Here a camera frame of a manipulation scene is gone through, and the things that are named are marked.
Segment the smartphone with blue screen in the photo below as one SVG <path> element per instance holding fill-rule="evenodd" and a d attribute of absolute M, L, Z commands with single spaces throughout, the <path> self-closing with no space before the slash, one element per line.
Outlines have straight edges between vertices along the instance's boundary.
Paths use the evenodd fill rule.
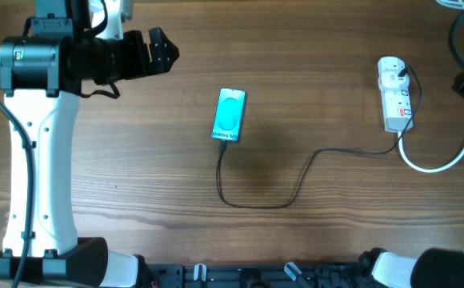
<path fill-rule="evenodd" d="M 221 88 L 211 131 L 213 139 L 237 142 L 242 126 L 242 116 L 246 103 L 246 92 Z"/>

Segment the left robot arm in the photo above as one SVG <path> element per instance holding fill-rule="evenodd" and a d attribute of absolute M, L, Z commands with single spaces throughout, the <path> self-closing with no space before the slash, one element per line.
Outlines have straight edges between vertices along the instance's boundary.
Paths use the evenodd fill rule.
<path fill-rule="evenodd" d="M 81 237 L 71 203 L 72 137 L 85 80 L 116 99 L 118 81 L 164 74 L 179 51 L 162 29 L 124 31 L 131 1 L 37 0 L 0 45 L 0 111 L 10 123 L 10 217 L 0 281 L 12 286 L 154 287 L 140 255 Z"/>

